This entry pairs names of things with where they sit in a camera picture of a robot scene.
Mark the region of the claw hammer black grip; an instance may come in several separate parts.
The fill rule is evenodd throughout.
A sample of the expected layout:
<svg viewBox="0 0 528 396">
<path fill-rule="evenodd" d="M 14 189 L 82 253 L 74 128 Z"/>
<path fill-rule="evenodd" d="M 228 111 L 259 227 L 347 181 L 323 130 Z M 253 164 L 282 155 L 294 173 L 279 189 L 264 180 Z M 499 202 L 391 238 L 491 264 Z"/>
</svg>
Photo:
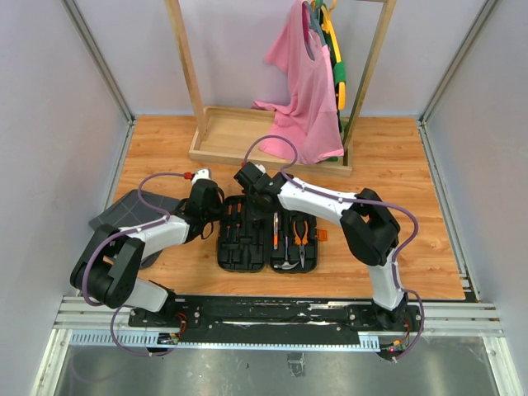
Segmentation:
<svg viewBox="0 0 528 396">
<path fill-rule="evenodd" d="M 276 269 L 276 270 L 283 270 L 283 271 L 289 271 L 289 270 L 292 270 L 294 268 L 296 268 L 299 263 L 298 262 L 290 262 L 290 259 L 289 259 L 289 237 L 288 236 L 285 236 L 285 258 L 284 258 L 284 261 L 279 264 L 279 263 L 276 263 L 272 266 L 273 269 Z"/>
</svg>

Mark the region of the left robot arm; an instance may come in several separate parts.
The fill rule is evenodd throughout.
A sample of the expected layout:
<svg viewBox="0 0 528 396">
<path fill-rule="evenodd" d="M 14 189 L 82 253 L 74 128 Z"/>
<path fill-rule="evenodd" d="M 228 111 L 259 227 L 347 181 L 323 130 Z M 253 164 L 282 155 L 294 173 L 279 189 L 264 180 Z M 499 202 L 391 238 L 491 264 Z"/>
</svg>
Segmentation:
<svg viewBox="0 0 528 396">
<path fill-rule="evenodd" d="M 161 327 L 175 320 L 177 306 L 169 301 L 169 290 L 138 278 L 141 262 L 166 248 L 205 239 L 206 226 L 218 221 L 222 214 L 224 193 L 207 167 L 172 175 L 191 182 L 189 197 L 176 209 L 148 203 L 140 184 L 139 202 L 160 217 L 124 228 L 102 224 L 92 235 L 69 278 L 70 285 L 81 292 L 87 304 L 145 309 Z"/>
</svg>

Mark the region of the silver orange utility knife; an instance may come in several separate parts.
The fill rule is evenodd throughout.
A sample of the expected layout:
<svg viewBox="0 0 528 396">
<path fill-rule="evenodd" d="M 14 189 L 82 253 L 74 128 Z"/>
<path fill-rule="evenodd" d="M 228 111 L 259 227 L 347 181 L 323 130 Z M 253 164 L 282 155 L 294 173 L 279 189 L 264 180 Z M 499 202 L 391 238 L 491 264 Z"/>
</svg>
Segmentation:
<svg viewBox="0 0 528 396">
<path fill-rule="evenodd" d="M 279 247 L 279 214 L 273 214 L 273 250 L 278 250 Z"/>
</svg>

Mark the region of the black plastic tool case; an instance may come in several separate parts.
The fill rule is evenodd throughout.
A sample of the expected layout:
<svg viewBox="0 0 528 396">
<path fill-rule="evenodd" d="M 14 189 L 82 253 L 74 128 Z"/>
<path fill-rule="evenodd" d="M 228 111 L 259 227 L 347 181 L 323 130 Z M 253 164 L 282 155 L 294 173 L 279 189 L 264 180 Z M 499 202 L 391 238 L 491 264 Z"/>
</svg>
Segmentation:
<svg viewBox="0 0 528 396">
<path fill-rule="evenodd" d="M 236 214 L 237 203 L 241 201 L 242 222 L 239 232 L 239 241 L 236 240 Z M 228 205 L 232 204 L 231 229 L 229 241 L 226 241 L 226 216 Z M 274 272 L 281 274 L 308 273 L 318 265 L 318 244 L 328 239 L 326 230 L 317 225 L 313 215 L 294 210 L 284 210 L 279 214 L 279 247 L 273 250 L 273 214 L 265 214 L 256 218 L 250 214 L 245 196 L 230 196 L 225 200 L 224 212 L 219 221 L 219 236 L 217 239 L 217 263 L 220 268 L 231 272 L 254 273 L 269 266 Z M 306 264 L 303 269 L 300 265 L 299 250 L 294 242 L 292 228 L 295 220 L 306 219 L 309 223 L 308 244 L 306 245 Z M 299 265 L 289 271 L 276 270 L 272 266 L 281 264 L 285 258 L 285 236 L 289 237 L 290 262 Z"/>
</svg>

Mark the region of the orange black pliers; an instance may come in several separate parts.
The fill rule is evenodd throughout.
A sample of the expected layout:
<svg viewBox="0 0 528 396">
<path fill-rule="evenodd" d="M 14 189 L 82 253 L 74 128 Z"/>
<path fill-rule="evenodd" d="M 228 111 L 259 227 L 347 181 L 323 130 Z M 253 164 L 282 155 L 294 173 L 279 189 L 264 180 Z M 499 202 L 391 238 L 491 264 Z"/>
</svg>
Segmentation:
<svg viewBox="0 0 528 396">
<path fill-rule="evenodd" d="M 306 264 L 306 245 L 308 244 L 309 223 L 306 219 L 295 220 L 292 225 L 294 242 L 299 250 L 300 265 L 304 269 Z"/>
</svg>

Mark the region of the small orange black screwdriver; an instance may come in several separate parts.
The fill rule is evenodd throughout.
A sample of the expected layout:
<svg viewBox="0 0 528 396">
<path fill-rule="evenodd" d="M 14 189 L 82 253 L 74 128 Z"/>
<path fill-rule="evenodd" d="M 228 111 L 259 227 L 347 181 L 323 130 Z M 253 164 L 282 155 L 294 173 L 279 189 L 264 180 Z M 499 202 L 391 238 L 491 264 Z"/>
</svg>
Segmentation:
<svg viewBox="0 0 528 396">
<path fill-rule="evenodd" d="M 240 232 L 240 227 L 241 227 L 241 222 L 242 222 L 242 202 L 239 201 L 237 203 L 237 214 L 236 214 L 236 240 L 239 241 L 239 232 Z"/>
</svg>

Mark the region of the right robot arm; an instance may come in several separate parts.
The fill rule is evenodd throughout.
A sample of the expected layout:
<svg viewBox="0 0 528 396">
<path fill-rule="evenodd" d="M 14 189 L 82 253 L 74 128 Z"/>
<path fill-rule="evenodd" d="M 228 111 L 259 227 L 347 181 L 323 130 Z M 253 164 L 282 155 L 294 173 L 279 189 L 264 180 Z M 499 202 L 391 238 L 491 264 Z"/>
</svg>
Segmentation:
<svg viewBox="0 0 528 396">
<path fill-rule="evenodd" d="M 400 285 L 396 260 L 400 226 L 374 191 L 332 191 L 283 172 L 270 177 L 264 167 L 250 162 L 234 179 L 255 215 L 284 209 L 339 226 L 351 254 L 369 270 L 375 323 L 391 330 L 403 321 L 408 297 Z"/>
</svg>

